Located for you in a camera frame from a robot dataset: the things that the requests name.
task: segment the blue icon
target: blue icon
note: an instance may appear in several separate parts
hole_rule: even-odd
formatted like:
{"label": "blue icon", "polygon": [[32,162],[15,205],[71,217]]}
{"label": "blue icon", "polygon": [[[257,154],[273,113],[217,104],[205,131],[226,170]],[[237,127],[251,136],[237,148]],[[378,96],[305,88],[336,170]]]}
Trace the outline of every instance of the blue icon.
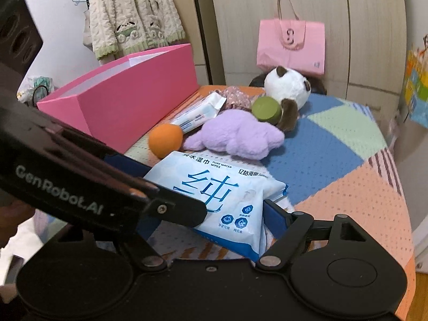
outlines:
{"label": "blue icon", "polygon": [[248,224],[248,220],[246,218],[238,218],[235,221],[235,226],[237,226],[238,228],[241,228],[241,229],[247,227],[247,224]]}
{"label": "blue icon", "polygon": [[251,211],[253,211],[253,206],[252,205],[248,205],[248,206],[246,206],[246,207],[244,207],[242,209],[243,213],[250,213]]}
{"label": "blue icon", "polygon": [[224,215],[221,218],[221,222],[223,222],[224,224],[231,224],[233,222],[233,216],[232,215]]}

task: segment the green lid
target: green lid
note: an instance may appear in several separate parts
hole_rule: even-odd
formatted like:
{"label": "green lid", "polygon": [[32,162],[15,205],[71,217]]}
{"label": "green lid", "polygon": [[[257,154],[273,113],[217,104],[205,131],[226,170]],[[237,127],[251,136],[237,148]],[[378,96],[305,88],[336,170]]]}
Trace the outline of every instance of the green lid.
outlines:
{"label": "green lid", "polygon": [[260,122],[276,125],[281,119],[281,105],[271,97],[259,97],[254,101],[251,112]]}

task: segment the patchwork bedspread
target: patchwork bedspread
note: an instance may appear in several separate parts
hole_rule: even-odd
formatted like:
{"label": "patchwork bedspread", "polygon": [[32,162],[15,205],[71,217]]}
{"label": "patchwork bedspread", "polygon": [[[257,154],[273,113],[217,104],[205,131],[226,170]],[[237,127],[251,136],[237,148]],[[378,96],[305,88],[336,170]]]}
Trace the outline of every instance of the patchwork bedspread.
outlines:
{"label": "patchwork bedspread", "polygon": [[[206,93],[207,88],[176,112]],[[148,149],[147,136],[127,155],[151,166],[157,162]],[[209,151],[202,155],[270,173],[289,185],[288,199],[294,208],[315,219],[332,220],[337,213],[349,214],[405,269],[407,292],[396,313],[405,319],[415,290],[409,214],[393,157],[367,107],[313,94],[283,146],[261,163]],[[168,260],[238,257],[187,228],[165,222],[149,243]]]}

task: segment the hand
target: hand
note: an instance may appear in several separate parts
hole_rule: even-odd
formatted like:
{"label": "hand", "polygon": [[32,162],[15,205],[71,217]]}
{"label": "hand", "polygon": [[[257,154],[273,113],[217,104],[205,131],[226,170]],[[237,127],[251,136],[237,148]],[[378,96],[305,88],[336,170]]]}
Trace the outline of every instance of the hand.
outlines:
{"label": "hand", "polygon": [[16,234],[18,225],[33,217],[34,211],[34,208],[20,200],[0,207],[0,247],[6,246],[9,239]]}

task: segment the wet wipes package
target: wet wipes package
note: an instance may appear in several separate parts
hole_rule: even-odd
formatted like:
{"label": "wet wipes package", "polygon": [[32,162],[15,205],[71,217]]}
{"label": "wet wipes package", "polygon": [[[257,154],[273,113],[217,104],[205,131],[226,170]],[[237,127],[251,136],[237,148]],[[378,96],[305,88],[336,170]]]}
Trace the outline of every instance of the wet wipes package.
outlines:
{"label": "wet wipes package", "polygon": [[175,116],[171,120],[171,124],[178,125],[183,133],[188,133],[206,121],[215,118],[225,102],[225,97],[218,93],[211,93]]}
{"label": "wet wipes package", "polygon": [[258,172],[181,152],[169,154],[144,178],[203,201],[208,215],[194,229],[252,261],[266,248],[263,200],[281,198],[286,187]]}

